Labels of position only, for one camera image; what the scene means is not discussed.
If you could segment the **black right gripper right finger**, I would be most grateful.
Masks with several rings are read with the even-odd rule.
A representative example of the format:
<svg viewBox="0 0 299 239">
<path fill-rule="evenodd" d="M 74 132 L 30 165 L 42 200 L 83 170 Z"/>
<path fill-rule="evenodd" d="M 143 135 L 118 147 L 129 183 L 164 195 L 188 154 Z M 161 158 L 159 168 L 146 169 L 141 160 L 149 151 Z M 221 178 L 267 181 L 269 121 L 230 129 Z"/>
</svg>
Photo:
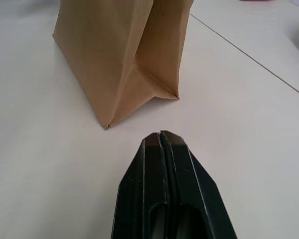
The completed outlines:
<svg viewBox="0 0 299 239">
<path fill-rule="evenodd" d="M 182 137 L 161 131 L 169 179 L 170 239 L 235 239 L 236 233 L 216 183 Z"/>
</svg>

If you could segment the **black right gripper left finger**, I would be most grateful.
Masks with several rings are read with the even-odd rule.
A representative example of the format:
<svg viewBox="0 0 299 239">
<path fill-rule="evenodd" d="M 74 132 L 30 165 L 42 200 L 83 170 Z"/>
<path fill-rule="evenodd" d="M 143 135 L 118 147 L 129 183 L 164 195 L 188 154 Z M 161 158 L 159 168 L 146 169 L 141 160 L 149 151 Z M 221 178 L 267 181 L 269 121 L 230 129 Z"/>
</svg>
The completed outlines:
<svg viewBox="0 0 299 239">
<path fill-rule="evenodd" d="M 169 207 L 164 149 L 159 133 L 145 137 L 117 193 L 111 237 L 150 239 L 160 212 Z"/>
</svg>

